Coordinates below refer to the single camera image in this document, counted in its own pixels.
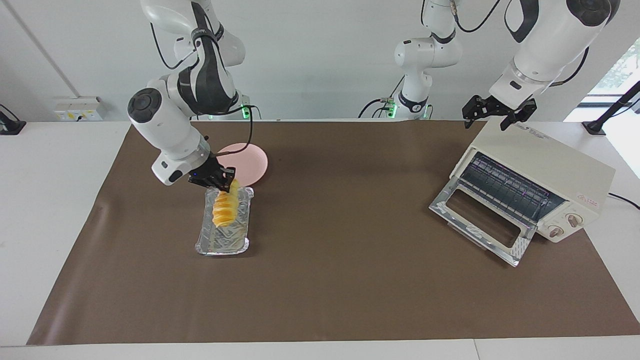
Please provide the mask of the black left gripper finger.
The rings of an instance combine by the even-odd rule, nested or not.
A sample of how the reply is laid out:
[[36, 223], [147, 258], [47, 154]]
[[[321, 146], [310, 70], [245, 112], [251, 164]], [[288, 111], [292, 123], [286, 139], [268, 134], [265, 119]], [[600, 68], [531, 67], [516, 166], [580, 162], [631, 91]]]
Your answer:
[[537, 108], [536, 100], [528, 99], [518, 109], [507, 111], [504, 119], [500, 123], [501, 131], [505, 132], [510, 125], [525, 123], [534, 114]]
[[462, 107], [462, 118], [465, 129], [469, 129], [475, 121], [485, 118], [484, 100], [480, 95], [473, 95]]

